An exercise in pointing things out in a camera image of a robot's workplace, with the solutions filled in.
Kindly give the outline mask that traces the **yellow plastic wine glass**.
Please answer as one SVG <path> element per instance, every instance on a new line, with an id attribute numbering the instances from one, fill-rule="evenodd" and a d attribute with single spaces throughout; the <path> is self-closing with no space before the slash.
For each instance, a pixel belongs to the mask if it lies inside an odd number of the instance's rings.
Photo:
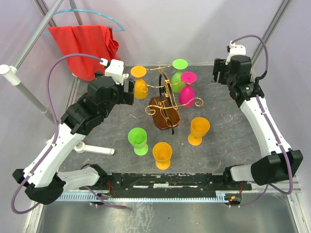
<path id="1" fill-rule="evenodd" d="M 148 90 L 143 88 L 146 82 L 143 77 L 146 75 L 147 69 L 143 66 L 134 66 L 131 69 L 131 75 L 136 78 L 134 97 L 136 99 L 144 99 L 148 96 Z"/>

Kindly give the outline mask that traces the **green plastic wine glass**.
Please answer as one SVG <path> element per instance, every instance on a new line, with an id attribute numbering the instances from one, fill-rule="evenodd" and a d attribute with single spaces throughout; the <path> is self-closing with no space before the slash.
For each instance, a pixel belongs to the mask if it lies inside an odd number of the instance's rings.
<path id="1" fill-rule="evenodd" d="M 186 85 L 183 81 L 181 81 L 181 75 L 183 70 L 188 67 L 188 62 L 184 59 L 175 59 L 172 66 L 177 70 L 171 79 L 172 90 L 175 93 L 180 93 Z"/>

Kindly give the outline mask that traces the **pink plastic wine glass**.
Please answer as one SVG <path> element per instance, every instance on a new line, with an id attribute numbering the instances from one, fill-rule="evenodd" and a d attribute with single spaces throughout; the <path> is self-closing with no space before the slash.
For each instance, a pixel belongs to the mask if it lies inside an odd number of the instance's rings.
<path id="1" fill-rule="evenodd" d="M 179 104 L 184 105 L 184 107 L 192 107 L 194 105 L 195 91 L 191 84 L 196 82 L 197 75 L 194 72 L 184 72 L 181 75 L 181 81 L 183 81 L 186 86 L 180 91 L 179 94 Z"/>

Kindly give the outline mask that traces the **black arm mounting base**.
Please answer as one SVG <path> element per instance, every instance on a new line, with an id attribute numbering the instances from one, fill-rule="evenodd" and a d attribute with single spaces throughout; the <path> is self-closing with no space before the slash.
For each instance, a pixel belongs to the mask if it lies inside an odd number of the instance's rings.
<path id="1" fill-rule="evenodd" d="M 216 191 L 249 191 L 248 182 L 212 173 L 108 173 L 92 190 L 112 191 L 114 198 L 214 198 Z"/>

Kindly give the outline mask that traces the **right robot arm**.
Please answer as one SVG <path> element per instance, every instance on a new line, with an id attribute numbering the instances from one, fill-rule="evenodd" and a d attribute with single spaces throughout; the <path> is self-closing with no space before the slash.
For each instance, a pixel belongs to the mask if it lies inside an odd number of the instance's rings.
<path id="1" fill-rule="evenodd" d="M 303 161 L 302 152 L 293 150 L 277 128 L 261 87 L 251 80 L 251 68 L 246 55 L 234 55 L 229 61 L 216 58 L 213 65 L 214 81 L 228 87 L 230 97 L 251 125 L 262 156 L 253 164 L 225 169 L 222 183 L 229 190 L 240 182 L 266 185 L 289 180 Z"/>

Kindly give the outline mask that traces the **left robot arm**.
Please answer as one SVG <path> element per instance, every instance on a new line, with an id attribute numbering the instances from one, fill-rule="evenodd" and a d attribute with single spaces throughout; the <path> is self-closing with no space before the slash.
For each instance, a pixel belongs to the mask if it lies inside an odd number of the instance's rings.
<path id="1" fill-rule="evenodd" d="M 40 204 L 50 204 L 63 192 L 88 186 L 103 189 L 108 182 L 107 173 L 98 165 L 70 172 L 58 172 L 70 152 L 89 133 L 108 117 L 116 104 L 134 103 L 135 80 L 126 80 L 128 91 L 112 77 L 95 74 L 84 93 L 61 117 L 60 124 L 38 157 L 24 169 L 13 172 L 14 179 L 25 189 L 29 199 Z"/>

